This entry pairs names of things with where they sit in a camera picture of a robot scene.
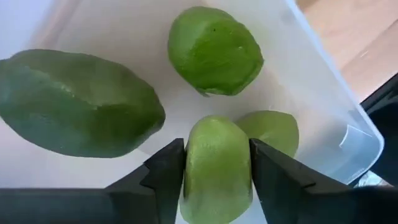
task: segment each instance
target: black plastic tool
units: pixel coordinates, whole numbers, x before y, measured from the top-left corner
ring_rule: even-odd
[[[257,139],[252,179],[269,224],[395,223],[396,189],[351,189]],[[175,223],[186,154],[176,139],[105,189],[1,189],[0,223]]]

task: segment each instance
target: plastic container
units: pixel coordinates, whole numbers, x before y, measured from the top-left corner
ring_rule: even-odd
[[[261,46],[264,68],[238,96],[205,98],[172,68],[167,56],[169,29],[192,6],[225,10],[245,24]],[[293,0],[1,1],[0,19],[6,21],[0,58],[26,48],[46,48],[122,63],[155,88],[167,114],[158,133],[116,159],[46,151],[2,122],[0,170],[8,172],[0,173],[0,187],[105,187],[174,138],[187,140],[191,127],[208,114],[236,119],[256,110],[277,110],[294,115],[300,131],[295,158],[346,184],[369,169],[382,152],[382,136]],[[261,219],[255,199],[237,222]]]

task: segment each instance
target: fruit flesh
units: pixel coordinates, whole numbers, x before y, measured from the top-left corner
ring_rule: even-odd
[[[68,156],[122,156],[165,119],[144,80],[85,54],[26,50],[3,60],[0,96],[0,116],[16,133]]]
[[[191,130],[183,194],[189,223],[229,223],[250,206],[249,139],[228,118],[207,116]]]
[[[278,111],[249,113],[236,124],[249,136],[294,157],[299,147],[299,127],[295,118]]]
[[[193,7],[174,21],[169,58],[200,93],[236,95],[259,74],[264,60],[254,37],[228,13]]]

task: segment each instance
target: black object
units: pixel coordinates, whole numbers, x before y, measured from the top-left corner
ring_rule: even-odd
[[[398,185],[398,75],[362,102],[384,137],[384,150],[371,171],[389,184]]]
[[[176,139],[105,189],[2,189],[0,223],[174,224],[184,167]]]
[[[251,140],[252,177],[268,224],[396,223],[398,190],[350,189]]]
[[[0,223],[175,223],[183,139],[105,189],[1,189]],[[395,223],[396,189],[352,190],[257,139],[252,179],[269,224]]]

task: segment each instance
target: wooden table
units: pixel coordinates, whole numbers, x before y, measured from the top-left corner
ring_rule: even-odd
[[[363,101],[398,73],[398,0],[297,0]]]

